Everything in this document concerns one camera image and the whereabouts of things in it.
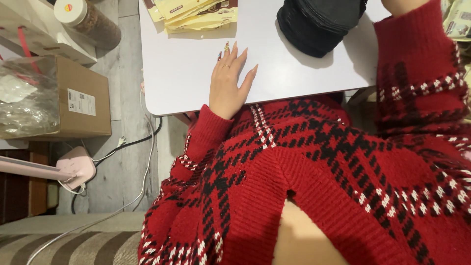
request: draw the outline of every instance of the white jar lid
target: white jar lid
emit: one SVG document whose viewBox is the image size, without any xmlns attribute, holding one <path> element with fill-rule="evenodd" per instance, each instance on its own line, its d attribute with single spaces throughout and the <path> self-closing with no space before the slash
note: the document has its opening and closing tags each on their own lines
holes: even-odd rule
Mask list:
<svg viewBox="0 0 471 265">
<path fill-rule="evenodd" d="M 57 0 L 54 5 L 54 15 L 67 26 L 77 26 L 87 14 L 85 0 Z"/>
</svg>

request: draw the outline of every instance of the black cable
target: black cable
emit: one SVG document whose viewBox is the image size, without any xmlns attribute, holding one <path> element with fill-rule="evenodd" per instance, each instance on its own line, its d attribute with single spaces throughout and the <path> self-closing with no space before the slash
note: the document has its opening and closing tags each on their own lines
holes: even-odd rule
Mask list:
<svg viewBox="0 0 471 265">
<path fill-rule="evenodd" d="M 155 132 L 152 133 L 152 134 L 153 134 L 154 136 L 156 136 L 156 135 L 160 132 L 161 129 L 162 129 L 162 117 L 159 117 L 159 127 L 158 127 L 157 130 L 155 130 Z M 119 146 L 119 147 L 116 147 L 115 149 L 111 150 L 111 151 L 105 156 L 106 158 L 104 158 L 104 159 L 98 161 L 98 162 L 95 164 L 95 168 L 96 168 L 97 166 L 99 166 L 99 165 L 101 164 L 101 162 L 103 162 L 105 159 L 107 159 L 107 158 L 108 158 L 107 156 L 110 155 L 111 153 L 116 152 L 116 151 L 118 151 L 118 150 L 121 150 L 121 149 L 123 149 L 123 148 L 125 148 L 125 147 L 131 146 L 131 145 L 135 145 L 135 144 L 138 144 L 138 143 L 141 143 L 141 142 L 144 142 L 144 141 L 149 140 L 149 139 L 151 139 L 151 138 L 152 138 L 152 135 L 149 135 L 149 136 L 147 136 L 147 137 L 145 137 L 145 138 L 142 138 L 142 139 L 140 139 L 140 140 L 137 140 L 137 141 L 134 141 L 134 142 L 130 142 L 130 143 L 127 143 L 127 144 L 123 144 L 123 145 L 121 145 L 121 146 Z M 85 183 L 90 182 L 92 179 L 95 178 L 95 176 L 93 176 L 91 179 L 89 179 L 89 180 L 86 181 Z M 80 190 L 80 187 L 77 187 L 74 191 L 75 191 L 75 192 L 79 192 L 79 190 Z M 77 194 L 74 194 L 73 197 L 72 197 L 71 205 L 70 205 L 70 209 L 71 209 L 73 215 L 75 214 L 74 204 L 75 204 L 75 199 L 76 199 L 76 198 L 77 198 Z"/>
</svg>

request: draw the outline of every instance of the striped cushion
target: striped cushion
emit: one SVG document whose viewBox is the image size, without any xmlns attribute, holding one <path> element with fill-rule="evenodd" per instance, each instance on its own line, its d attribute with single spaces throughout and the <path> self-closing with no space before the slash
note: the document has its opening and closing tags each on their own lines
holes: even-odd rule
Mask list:
<svg viewBox="0 0 471 265">
<path fill-rule="evenodd" d="M 0 264 L 25 265 L 59 234 L 0 235 Z M 31 265 L 136 265 L 140 232 L 69 234 L 44 249 Z"/>
</svg>

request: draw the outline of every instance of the clear plastic bag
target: clear plastic bag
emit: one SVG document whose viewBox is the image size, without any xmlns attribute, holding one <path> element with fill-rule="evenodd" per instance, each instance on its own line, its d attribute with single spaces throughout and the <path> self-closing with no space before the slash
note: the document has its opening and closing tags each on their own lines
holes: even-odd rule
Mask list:
<svg viewBox="0 0 471 265">
<path fill-rule="evenodd" d="M 0 139 L 59 130 L 54 56 L 15 58 L 0 65 Z"/>
</svg>

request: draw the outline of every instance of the sweater sleeve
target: sweater sleeve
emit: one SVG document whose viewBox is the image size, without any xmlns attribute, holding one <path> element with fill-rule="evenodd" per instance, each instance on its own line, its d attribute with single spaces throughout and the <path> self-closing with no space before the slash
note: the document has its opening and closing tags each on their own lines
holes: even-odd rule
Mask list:
<svg viewBox="0 0 471 265">
<path fill-rule="evenodd" d="M 374 24 L 378 44 L 378 134 L 438 164 L 461 164 L 471 150 L 468 85 L 458 46 L 442 27 L 439 0 Z M 466 170 L 453 174 L 471 180 Z M 471 189 L 470 184 L 463 185 Z"/>
<path fill-rule="evenodd" d="M 163 244 L 183 206 L 196 202 L 201 174 L 232 123 L 214 114 L 207 105 L 201 108 L 196 127 L 187 136 L 183 155 L 173 163 L 170 178 L 162 181 L 160 194 L 146 213 L 138 248 L 139 264 L 153 259 L 156 246 Z"/>
</svg>

